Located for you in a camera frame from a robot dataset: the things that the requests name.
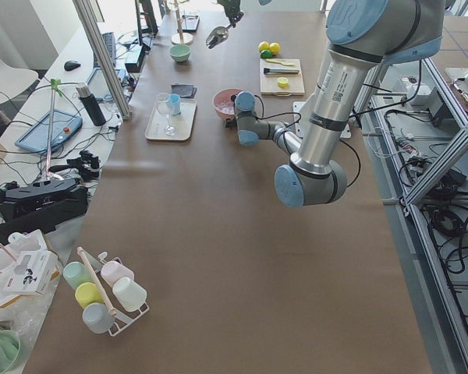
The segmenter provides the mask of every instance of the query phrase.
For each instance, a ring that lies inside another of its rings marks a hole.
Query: black mouse
[[[81,64],[78,61],[75,60],[69,60],[64,63],[64,70],[67,72],[70,72],[71,70],[77,69],[81,66]]]

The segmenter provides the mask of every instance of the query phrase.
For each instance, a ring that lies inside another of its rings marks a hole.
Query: blue joint cap
[[[381,18],[389,0],[338,0],[329,13],[326,34],[333,44],[356,41]]]
[[[240,111],[254,111],[255,96],[248,91],[239,92],[236,96],[234,104]]]
[[[402,64],[404,62],[418,61],[422,58],[431,57],[438,52],[441,42],[442,37],[437,37],[431,41],[417,45],[416,47],[385,56],[382,62],[386,65]]]
[[[237,136],[239,138],[239,144],[242,146],[255,146],[260,140],[258,134],[250,130],[239,130]]]
[[[300,207],[305,201],[302,183],[289,165],[282,165],[275,171],[275,192],[286,206]]]

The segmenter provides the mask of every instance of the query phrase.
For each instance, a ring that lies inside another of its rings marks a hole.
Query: yellow cup
[[[75,291],[75,299],[80,306],[85,309],[93,302],[104,302],[97,286],[92,282],[82,283]]]

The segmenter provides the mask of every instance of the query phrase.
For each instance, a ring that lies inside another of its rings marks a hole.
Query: bowl
[[[177,62],[187,61],[190,56],[190,47],[185,44],[176,44],[170,48],[170,56]]]
[[[218,117],[221,119],[233,119],[236,116],[232,96],[237,95],[241,91],[243,90],[239,88],[228,88],[227,90],[217,92],[213,96],[213,108]]]

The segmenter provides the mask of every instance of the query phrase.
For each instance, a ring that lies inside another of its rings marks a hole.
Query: white box
[[[4,292],[19,295],[42,295],[55,273],[57,255],[50,251],[22,251]]]

